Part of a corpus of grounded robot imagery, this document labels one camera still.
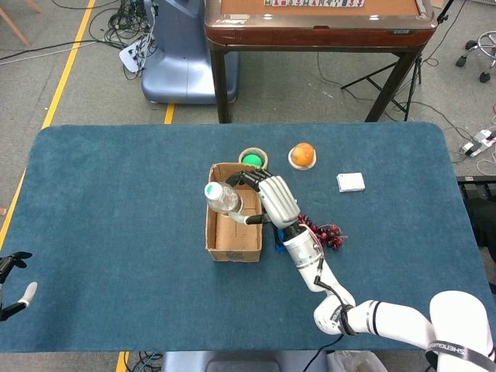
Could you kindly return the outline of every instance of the table leg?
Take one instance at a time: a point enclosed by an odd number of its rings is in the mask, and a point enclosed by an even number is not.
[[[219,123],[225,124],[231,122],[229,114],[229,104],[227,102],[227,81],[226,81],[226,62],[223,50],[210,49],[210,59],[212,61],[212,73],[214,77],[215,100],[217,101],[217,113]]]
[[[400,56],[396,66],[394,66],[394,69],[391,72],[391,75],[389,75],[386,84],[384,84],[381,93],[370,109],[369,115],[365,119],[366,122],[376,122],[381,118],[381,115],[384,113],[384,110],[388,106],[389,102],[393,99],[394,93],[398,90],[400,84],[405,79],[406,74],[410,68],[412,68],[412,65],[421,51],[422,50],[405,52]]]

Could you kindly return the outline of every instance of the bottle cap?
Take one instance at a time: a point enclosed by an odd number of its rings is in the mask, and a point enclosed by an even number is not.
[[[205,196],[210,200],[219,200],[222,197],[223,187],[219,182],[209,182],[205,186]]]

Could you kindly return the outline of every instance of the robotic hand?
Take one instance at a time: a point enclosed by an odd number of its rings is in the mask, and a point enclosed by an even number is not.
[[[31,301],[33,300],[34,294],[36,293],[37,283],[33,282],[28,285],[24,295],[15,303],[6,308],[3,308],[2,304],[2,289],[5,280],[7,279],[10,271],[14,266],[25,268],[27,265],[23,259],[30,258],[31,253],[27,252],[17,252],[11,254],[8,257],[0,258],[0,322],[7,320],[14,314],[17,314],[21,310],[27,308]]]
[[[305,226],[298,224],[299,207],[280,176],[265,170],[231,176],[231,186],[248,184],[262,201],[265,213],[232,215],[240,223],[272,222],[284,232],[283,244],[308,289],[325,291],[327,298],[314,311],[316,325],[330,335],[370,333],[410,343],[427,351],[439,372],[496,372],[496,353],[487,313],[474,296],[460,291],[437,294],[430,303],[432,323],[413,308],[369,300],[356,306],[353,296],[336,280],[322,247]]]

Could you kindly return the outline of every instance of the tripod stand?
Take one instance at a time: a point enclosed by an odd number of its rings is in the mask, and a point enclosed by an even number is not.
[[[437,22],[438,22],[438,24],[441,24],[441,23],[443,23],[444,21],[446,21],[448,19],[447,12],[450,9],[451,5],[453,4],[453,1],[454,0],[449,0],[448,3],[446,4],[446,6],[441,11],[441,13],[438,15],[438,17],[436,19]],[[394,66],[396,66],[396,63],[397,62],[394,62],[393,64],[389,64],[386,67],[382,67],[379,70],[374,71],[371,74],[365,75],[364,77],[362,77],[360,79],[357,79],[355,81],[352,81],[349,84],[343,85],[341,87],[341,89],[347,89],[348,87],[351,87],[352,85],[355,85],[357,83],[360,83],[361,81],[367,80],[377,90],[381,91],[382,90],[382,87],[376,81],[374,81],[372,79],[372,77],[374,75],[377,75],[377,74],[381,73],[382,71],[386,71],[386,70],[388,70],[390,68],[393,68]],[[415,91],[415,84],[417,83],[417,78],[418,78],[418,82],[419,82],[418,84],[422,84],[422,55],[418,56],[418,58],[415,60],[415,64],[414,64],[414,67],[413,67],[413,77],[412,77],[412,81],[410,83],[410,91],[408,93],[408,100],[406,102],[406,105],[403,106],[401,103],[399,103],[395,99],[391,99],[391,102],[396,107],[398,107],[401,111],[403,111],[405,113],[405,121],[408,120],[408,114],[410,113],[410,105],[412,103],[412,98],[413,98],[413,93]]]

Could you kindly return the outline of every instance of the blue machine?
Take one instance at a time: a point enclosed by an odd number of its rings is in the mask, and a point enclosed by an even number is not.
[[[215,104],[210,52],[205,37],[204,0],[145,0],[157,50],[146,59],[141,87],[146,99],[161,103]],[[239,53],[226,54],[228,99],[236,100]]]

